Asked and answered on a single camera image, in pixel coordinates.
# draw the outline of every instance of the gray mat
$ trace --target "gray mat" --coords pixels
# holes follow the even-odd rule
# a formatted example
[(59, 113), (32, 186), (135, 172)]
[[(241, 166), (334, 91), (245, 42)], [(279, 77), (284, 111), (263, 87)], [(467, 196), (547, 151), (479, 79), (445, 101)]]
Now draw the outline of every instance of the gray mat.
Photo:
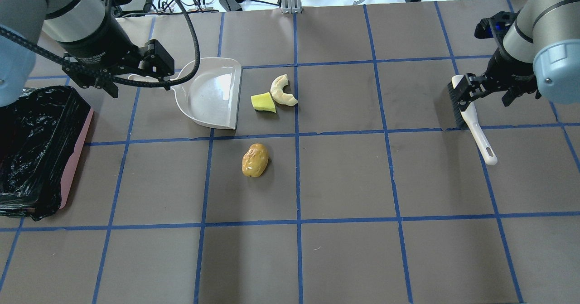
[[(97, 114), (72, 199), (0, 219), (0, 303), (577, 302), (580, 106), (478, 100), (493, 167), (448, 130), (450, 77), (495, 50), (475, 24), (524, 1), (192, 15), (203, 56), (244, 65), (238, 129), (164, 90), (80, 90)], [(181, 17), (121, 24), (193, 59)], [(298, 106), (254, 111), (284, 73)], [(69, 83), (42, 59), (32, 76)], [(258, 179), (240, 172), (252, 143), (271, 154)]]

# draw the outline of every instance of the white dustpan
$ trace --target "white dustpan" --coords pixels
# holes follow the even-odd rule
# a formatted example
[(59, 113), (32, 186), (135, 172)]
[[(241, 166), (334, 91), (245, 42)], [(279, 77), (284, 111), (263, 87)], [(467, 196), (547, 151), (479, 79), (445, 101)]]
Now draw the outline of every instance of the white dustpan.
[[(177, 78), (187, 75), (195, 61), (189, 62)], [(202, 58), (193, 79), (175, 85), (175, 101), (185, 116), (197, 124), (216, 129), (236, 129), (242, 65), (231, 58)], [(131, 75), (136, 81), (157, 80)]]

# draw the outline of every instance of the yellow sponge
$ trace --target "yellow sponge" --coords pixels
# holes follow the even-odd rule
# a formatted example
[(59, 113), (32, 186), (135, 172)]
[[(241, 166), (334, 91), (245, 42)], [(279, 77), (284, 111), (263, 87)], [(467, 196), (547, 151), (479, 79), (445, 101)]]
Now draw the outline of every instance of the yellow sponge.
[(274, 105), (274, 101), (270, 96), (270, 92), (252, 96), (252, 106), (255, 110), (276, 112), (276, 106)]

